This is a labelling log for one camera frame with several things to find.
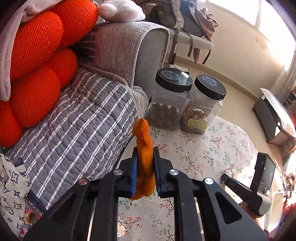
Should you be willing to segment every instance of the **white plush toy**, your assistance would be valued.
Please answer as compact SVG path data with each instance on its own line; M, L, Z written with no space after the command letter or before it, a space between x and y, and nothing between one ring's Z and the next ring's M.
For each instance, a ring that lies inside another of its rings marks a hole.
M106 21L127 23L145 19L140 6L131 0L109 0L98 7L98 14Z

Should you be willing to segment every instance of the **gray backpack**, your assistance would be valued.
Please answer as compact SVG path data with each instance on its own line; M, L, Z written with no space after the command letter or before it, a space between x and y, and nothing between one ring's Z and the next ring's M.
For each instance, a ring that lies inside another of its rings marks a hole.
M169 62L172 60L176 50L180 31L187 33L190 37L188 57L191 56L193 50L193 39L191 34L198 37L203 37L205 35L196 19L196 7L197 1L173 0L172 3L163 2L162 5L156 5L151 9L148 21L175 30L170 57L168 59Z

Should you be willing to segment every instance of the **plastic jar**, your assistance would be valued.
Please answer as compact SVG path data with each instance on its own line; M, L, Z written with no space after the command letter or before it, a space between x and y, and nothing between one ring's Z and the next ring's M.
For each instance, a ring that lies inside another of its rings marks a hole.
M226 89L213 77L199 74L190 93L190 102L184 110L180 128L186 132L202 134L222 109Z
M181 70L159 69L153 86L148 123L162 129L178 128L190 99L192 84L192 78Z

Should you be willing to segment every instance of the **jar lid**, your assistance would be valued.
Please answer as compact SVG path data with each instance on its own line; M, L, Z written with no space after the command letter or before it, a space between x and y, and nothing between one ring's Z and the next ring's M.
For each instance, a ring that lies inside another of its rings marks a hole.
M220 101L226 95L226 89L218 80L206 74L199 74L194 81L196 88L207 97Z
M191 90L193 80L190 75L174 68L161 68L157 71L155 81L166 90L185 93Z

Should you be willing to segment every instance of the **orange toy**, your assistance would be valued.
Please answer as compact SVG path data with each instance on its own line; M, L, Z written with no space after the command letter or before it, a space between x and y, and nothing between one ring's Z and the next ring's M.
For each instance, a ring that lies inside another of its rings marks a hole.
M133 126L133 135L137 137L138 178L136 193L132 200L148 197L155 190L153 146L148 126L145 119L138 119Z
M75 53L66 48L84 37L98 19L89 0L64 0L22 24L12 50L8 102L0 101L0 145L10 147L24 127L38 124L75 75Z

